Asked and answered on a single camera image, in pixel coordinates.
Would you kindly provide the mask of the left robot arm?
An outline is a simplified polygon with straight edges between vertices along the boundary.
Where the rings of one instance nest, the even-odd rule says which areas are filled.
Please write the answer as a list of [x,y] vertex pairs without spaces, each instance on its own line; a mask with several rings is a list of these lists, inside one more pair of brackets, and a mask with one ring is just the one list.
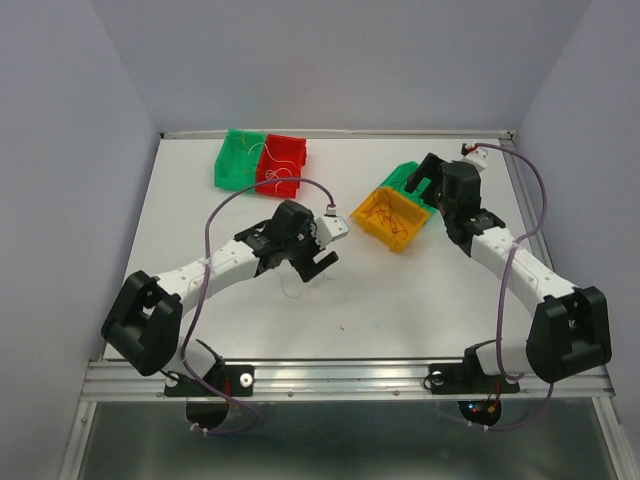
[[101,327],[101,335],[135,370],[188,376],[199,393],[215,392],[222,382],[219,356],[191,333],[180,333],[183,317],[199,315],[213,295],[288,262],[303,282],[334,264],[328,246],[347,236],[346,221],[333,208],[315,216],[286,200],[273,216],[236,234],[222,247],[175,270],[151,276],[130,274]]

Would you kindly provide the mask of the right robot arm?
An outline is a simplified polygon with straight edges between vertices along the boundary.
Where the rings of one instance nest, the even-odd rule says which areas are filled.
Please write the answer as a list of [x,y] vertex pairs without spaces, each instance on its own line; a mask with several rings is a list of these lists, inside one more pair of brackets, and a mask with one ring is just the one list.
[[[441,213],[449,240],[501,282],[494,339],[466,349],[456,376],[472,390],[495,378],[516,383],[534,374],[548,384],[603,366],[612,358],[607,300],[580,288],[537,259],[497,215],[481,205],[485,145],[461,150],[448,162],[430,153],[409,175],[405,191],[428,184],[420,198]],[[503,338],[505,297],[512,293],[530,314],[522,340]]]

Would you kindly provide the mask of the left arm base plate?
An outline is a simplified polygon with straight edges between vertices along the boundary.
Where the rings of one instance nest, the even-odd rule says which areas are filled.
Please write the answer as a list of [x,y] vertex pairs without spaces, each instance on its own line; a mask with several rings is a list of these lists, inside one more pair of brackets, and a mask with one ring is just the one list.
[[[169,398],[211,397],[213,393],[189,374],[171,372],[165,379],[163,394]],[[255,368],[250,364],[214,366],[203,381],[225,395],[246,398],[253,395]]]

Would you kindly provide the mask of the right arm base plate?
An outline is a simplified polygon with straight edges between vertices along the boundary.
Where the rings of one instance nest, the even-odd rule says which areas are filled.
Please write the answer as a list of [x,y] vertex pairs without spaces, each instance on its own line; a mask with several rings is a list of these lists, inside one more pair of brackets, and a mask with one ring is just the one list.
[[499,375],[486,375],[475,367],[462,363],[438,363],[429,367],[423,387],[434,395],[515,394],[518,383],[507,382]]

